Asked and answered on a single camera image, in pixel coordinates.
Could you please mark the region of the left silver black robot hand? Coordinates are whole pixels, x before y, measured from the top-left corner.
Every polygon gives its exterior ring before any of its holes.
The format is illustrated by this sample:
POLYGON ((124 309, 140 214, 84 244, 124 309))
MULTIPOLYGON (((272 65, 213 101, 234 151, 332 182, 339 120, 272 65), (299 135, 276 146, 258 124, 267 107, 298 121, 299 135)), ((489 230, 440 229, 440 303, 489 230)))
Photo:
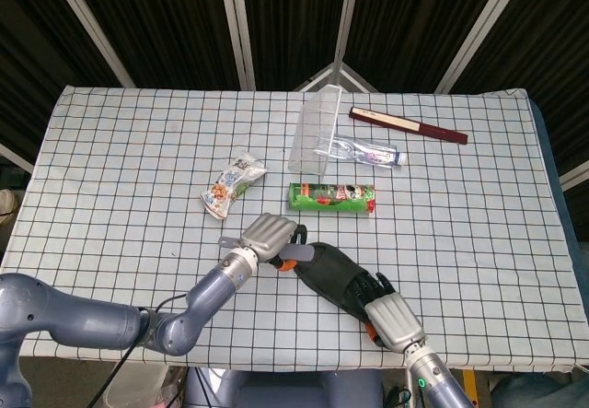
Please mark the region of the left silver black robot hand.
POLYGON ((272 214, 259 216, 237 240, 237 246, 252 250, 258 263, 288 271, 299 262, 310 262, 315 249, 306 244, 306 227, 272 214))

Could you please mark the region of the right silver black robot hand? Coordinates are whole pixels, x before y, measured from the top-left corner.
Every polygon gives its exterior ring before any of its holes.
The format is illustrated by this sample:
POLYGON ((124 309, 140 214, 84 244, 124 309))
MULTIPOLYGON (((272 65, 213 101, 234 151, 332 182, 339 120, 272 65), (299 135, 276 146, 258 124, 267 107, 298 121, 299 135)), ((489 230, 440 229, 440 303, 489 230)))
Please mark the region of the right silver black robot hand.
POLYGON ((371 337, 388 350, 403 354, 413 344, 423 344, 425 333, 409 304, 386 276, 357 275, 348 290, 362 308, 371 337))

